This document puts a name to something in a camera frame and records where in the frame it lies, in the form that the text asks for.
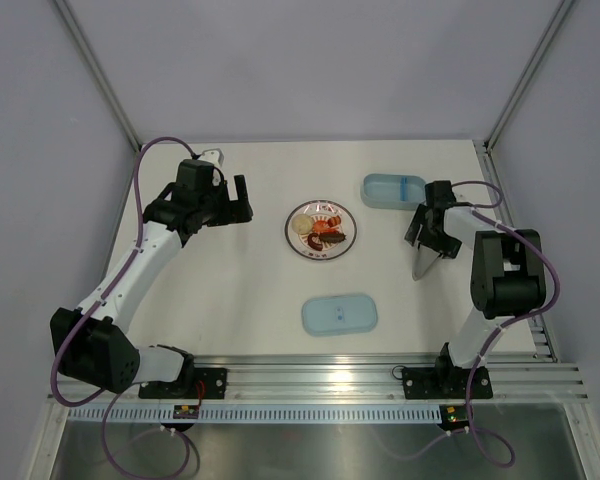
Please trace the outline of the dark sea cucumber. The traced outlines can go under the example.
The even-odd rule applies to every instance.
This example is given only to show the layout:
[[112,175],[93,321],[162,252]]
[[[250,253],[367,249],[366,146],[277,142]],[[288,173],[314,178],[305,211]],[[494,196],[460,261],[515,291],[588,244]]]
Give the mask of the dark sea cucumber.
[[342,232],[323,232],[319,235],[324,243],[338,244],[346,240],[346,235]]

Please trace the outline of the red shrimp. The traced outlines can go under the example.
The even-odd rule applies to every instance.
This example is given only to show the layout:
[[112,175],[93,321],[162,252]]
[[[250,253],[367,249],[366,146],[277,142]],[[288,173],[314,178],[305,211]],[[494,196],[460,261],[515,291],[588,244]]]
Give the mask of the red shrimp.
[[315,220],[312,232],[316,234],[338,232],[338,228],[330,225],[326,220]]

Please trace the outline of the dark red sausage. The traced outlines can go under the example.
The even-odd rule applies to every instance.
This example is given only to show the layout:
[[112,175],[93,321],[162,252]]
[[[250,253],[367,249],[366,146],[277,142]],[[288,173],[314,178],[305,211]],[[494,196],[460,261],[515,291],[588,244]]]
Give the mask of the dark red sausage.
[[321,252],[324,248],[322,240],[320,239],[320,235],[318,233],[312,232],[307,236],[307,245],[318,252]]

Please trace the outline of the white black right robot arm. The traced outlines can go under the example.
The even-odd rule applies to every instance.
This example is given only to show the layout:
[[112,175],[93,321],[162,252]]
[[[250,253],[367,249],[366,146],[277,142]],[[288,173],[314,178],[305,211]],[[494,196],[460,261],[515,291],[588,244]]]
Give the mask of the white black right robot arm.
[[448,180],[425,185],[425,200],[405,239],[415,250],[414,280],[423,279],[438,261],[469,249],[473,307],[432,366],[402,369],[408,399],[491,398],[488,355],[514,320],[528,319],[546,301],[548,262],[539,233],[512,229],[482,215],[453,188]]

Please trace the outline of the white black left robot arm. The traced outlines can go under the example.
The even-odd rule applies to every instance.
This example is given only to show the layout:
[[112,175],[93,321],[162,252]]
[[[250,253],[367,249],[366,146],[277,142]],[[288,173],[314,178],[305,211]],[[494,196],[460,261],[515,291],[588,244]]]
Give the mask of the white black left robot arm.
[[183,398],[194,390],[199,381],[192,354],[137,347],[126,333],[156,278],[193,235],[252,220],[246,179],[237,175],[234,183],[237,196],[231,198],[222,171],[205,156],[179,164],[175,180],[141,209],[136,240],[114,269],[76,308],[52,316],[54,393],[61,375],[99,393],[121,394],[135,384],[147,398]]

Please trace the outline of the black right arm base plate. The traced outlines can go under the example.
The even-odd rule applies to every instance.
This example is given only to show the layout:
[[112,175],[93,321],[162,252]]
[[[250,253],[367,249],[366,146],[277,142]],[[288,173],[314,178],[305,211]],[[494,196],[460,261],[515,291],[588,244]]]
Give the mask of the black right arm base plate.
[[445,371],[434,367],[406,367],[397,365],[391,369],[394,379],[401,382],[407,400],[465,400],[493,398],[489,372],[479,367],[469,380],[470,370],[451,367]]

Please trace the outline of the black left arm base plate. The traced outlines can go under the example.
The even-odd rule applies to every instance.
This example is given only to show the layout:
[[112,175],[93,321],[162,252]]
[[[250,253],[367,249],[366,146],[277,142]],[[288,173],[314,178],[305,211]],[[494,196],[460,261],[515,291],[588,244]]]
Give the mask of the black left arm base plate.
[[222,400],[227,388],[228,370],[220,367],[192,367],[174,382],[149,382],[139,388],[141,399],[151,400]]

